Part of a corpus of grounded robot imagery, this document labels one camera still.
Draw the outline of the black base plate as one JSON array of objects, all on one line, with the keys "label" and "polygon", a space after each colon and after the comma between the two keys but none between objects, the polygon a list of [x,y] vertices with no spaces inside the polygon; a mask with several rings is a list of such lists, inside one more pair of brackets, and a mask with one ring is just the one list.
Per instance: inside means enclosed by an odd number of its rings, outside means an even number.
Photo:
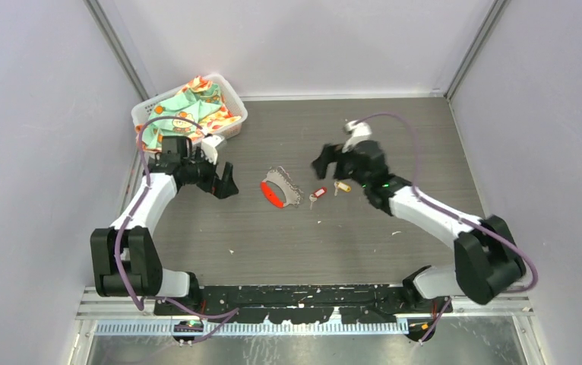
[{"label": "black base plate", "polygon": [[323,324],[337,314],[343,324],[393,322],[397,315],[434,319],[452,306],[445,297],[422,299],[392,284],[205,286],[187,297],[163,300],[157,316],[180,316],[189,308],[210,322]]}]

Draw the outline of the aluminium front rail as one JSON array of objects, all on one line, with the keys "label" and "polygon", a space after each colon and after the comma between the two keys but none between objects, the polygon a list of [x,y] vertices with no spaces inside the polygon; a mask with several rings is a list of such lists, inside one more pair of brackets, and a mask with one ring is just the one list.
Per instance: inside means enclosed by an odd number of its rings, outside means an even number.
[{"label": "aluminium front rail", "polygon": [[433,321],[427,312],[382,315],[364,307],[327,306],[265,308],[245,318],[241,310],[229,320],[200,319],[176,311],[158,316],[157,303],[148,300],[139,311],[129,299],[104,299],[87,288],[77,310],[78,320],[89,321],[101,335],[278,336],[278,335],[406,335]]}]

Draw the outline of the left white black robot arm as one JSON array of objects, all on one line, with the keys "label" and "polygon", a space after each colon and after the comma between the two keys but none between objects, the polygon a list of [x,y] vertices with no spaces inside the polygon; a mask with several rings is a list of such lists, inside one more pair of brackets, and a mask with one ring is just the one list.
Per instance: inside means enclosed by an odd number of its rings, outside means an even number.
[{"label": "left white black robot arm", "polygon": [[165,142],[165,149],[147,160],[140,188],[122,215],[91,234],[95,288],[102,297],[172,297],[176,309],[191,315],[201,308],[198,281],[191,272],[163,267],[152,234],[183,186],[196,186],[218,199],[239,189],[230,162],[217,172],[224,137],[209,135],[198,145],[187,137]]}]

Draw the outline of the red keyring with metal chain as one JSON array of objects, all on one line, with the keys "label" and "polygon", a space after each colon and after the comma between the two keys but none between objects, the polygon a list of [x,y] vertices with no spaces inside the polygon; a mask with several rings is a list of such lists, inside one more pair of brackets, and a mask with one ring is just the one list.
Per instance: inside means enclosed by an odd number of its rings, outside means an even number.
[{"label": "red keyring with metal chain", "polygon": [[271,167],[260,182],[260,189],[275,208],[297,208],[303,200],[302,190],[282,167]]}]

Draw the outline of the key with red tag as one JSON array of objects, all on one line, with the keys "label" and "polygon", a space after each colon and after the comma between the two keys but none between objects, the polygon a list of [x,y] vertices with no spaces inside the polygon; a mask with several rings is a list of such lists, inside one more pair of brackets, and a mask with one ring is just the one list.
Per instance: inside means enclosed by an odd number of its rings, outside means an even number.
[{"label": "key with red tag", "polygon": [[327,193],[327,189],[325,187],[321,187],[320,189],[315,190],[309,197],[309,207],[313,209],[314,203],[324,196]]}]

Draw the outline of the key with yellow tag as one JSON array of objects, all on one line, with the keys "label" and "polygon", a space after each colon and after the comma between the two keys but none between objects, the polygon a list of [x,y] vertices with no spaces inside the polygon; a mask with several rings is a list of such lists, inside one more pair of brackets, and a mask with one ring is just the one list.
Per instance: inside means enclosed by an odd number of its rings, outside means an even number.
[{"label": "key with yellow tag", "polygon": [[345,193],[349,193],[351,192],[352,188],[350,185],[341,182],[341,181],[335,181],[334,182],[334,195],[337,196],[340,192],[345,192]]}]

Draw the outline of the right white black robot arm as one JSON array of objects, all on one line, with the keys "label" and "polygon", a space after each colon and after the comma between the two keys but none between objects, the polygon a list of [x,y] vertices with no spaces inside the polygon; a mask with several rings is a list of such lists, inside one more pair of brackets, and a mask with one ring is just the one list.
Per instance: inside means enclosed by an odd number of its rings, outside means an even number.
[{"label": "right white black robot arm", "polygon": [[503,219],[464,214],[428,197],[390,172],[378,142],[363,141],[350,151],[341,144],[326,144],[312,169],[324,179],[330,164],[335,166],[334,178],[358,183],[374,208],[416,225],[453,251],[453,265],[425,266],[403,280],[407,309],[422,312],[434,298],[459,295],[485,305],[526,275],[524,259]]}]

